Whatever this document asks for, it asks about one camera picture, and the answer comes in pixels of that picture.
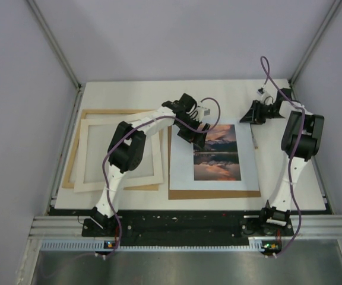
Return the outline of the clear handled screwdriver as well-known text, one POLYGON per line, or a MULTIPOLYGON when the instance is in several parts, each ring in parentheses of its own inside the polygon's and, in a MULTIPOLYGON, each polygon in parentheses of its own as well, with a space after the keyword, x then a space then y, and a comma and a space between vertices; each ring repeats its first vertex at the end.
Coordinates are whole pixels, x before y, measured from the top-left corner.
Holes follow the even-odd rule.
POLYGON ((254 132, 253 132, 252 129, 251 129, 251 136, 252 136, 252 142, 253 142, 253 145, 254 145, 254 149, 257 150, 258 149, 258 143, 257 143, 257 140, 255 138, 255 135, 254 135, 254 132))

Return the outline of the sunset landscape photo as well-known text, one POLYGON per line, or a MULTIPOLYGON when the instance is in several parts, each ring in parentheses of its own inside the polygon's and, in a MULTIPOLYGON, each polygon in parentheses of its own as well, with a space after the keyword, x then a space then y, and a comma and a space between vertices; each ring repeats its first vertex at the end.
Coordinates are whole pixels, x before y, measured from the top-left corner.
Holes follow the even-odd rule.
POLYGON ((223 119, 207 133, 202 149, 184 141, 173 127, 169 188, 181 191, 259 191, 251 127, 223 119))

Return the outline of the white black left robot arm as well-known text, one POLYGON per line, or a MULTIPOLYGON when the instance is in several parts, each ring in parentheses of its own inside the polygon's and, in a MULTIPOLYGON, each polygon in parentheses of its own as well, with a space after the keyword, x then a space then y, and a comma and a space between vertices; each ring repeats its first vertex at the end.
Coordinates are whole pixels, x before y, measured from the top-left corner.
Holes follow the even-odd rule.
POLYGON ((116 205, 119 191, 124 188, 124 177, 142 162, 147 138, 161 130, 176 125, 178 136, 198 148, 203 148, 207 133, 211 130, 203 118, 210 109, 190 95, 184 93, 179 100, 166 101, 143 118, 122 121, 118 124, 102 162, 105 185, 102 195, 92 209, 91 219, 102 235, 110 235, 121 229, 116 205))

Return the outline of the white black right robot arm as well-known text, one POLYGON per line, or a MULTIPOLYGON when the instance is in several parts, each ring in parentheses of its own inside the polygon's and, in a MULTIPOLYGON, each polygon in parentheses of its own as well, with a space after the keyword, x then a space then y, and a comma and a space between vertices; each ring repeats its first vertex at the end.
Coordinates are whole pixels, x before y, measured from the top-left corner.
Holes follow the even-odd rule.
POLYGON ((253 100, 250 109, 240 119, 241 123, 262 125, 267 119, 286 119, 281 138, 281 150, 285 153, 285 168, 276 189, 259 213, 258 228, 265 235, 287 230, 292 204, 301 213, 294 188, 300 175, 314 157, 321 144, 324 117, 306 110, 303 104, 291 98, 292 91, 282 88, 275 98, 261 87, 259 100, 253 100))

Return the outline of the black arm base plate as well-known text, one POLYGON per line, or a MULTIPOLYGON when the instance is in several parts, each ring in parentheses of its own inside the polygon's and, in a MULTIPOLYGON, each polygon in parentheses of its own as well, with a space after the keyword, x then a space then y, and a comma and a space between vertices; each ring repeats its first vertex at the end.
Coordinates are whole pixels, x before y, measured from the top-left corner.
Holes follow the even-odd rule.
POLYGON ((118 219, 103 217, 93 209, 83 222, 82 236, 89 238, 122 237, 122 241, 173 240, 228 235, 230 238, 247 236, 292 236, 290 214, 277 214, 282 225, 267 222, 270 214, 261 211, 209 210, 120 210, 118 219))

